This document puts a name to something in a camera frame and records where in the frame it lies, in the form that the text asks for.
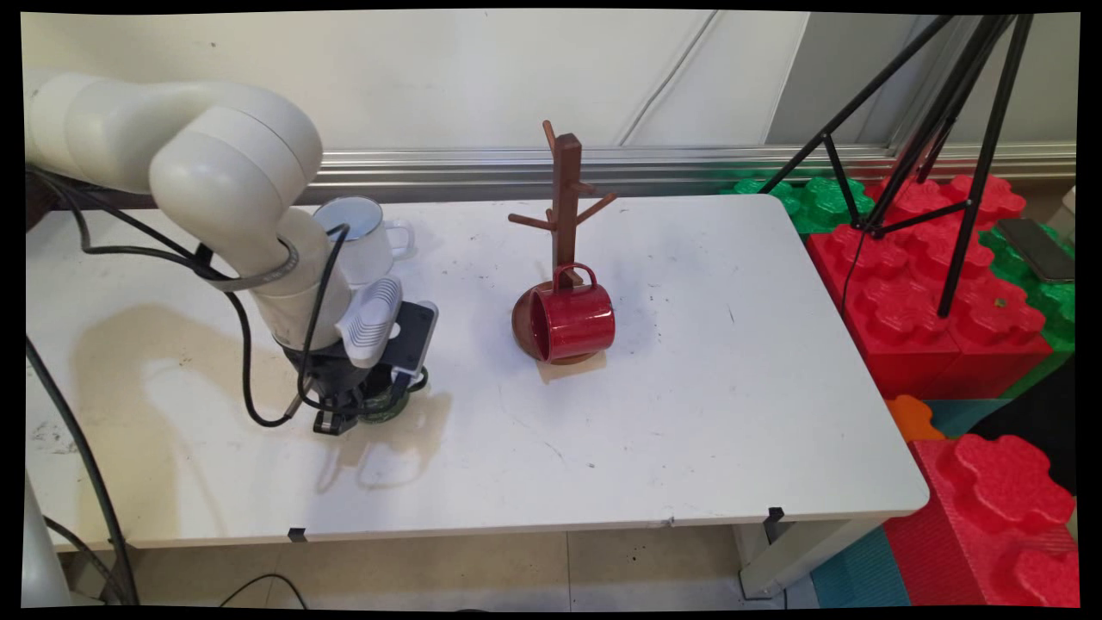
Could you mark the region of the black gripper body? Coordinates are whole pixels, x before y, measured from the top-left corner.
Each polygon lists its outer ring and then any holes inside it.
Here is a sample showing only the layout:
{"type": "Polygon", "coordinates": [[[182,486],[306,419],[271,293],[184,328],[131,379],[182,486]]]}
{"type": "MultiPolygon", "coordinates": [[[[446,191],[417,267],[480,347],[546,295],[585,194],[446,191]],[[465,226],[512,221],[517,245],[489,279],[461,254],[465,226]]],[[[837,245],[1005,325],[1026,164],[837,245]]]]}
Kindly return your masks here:
{"type": "Polygon", "coordinates": [[[313,381],[324,411],[379,416],[388,411],[388,365],[358,368],[335,342],[300,353],[300,369],[313,381]]]}

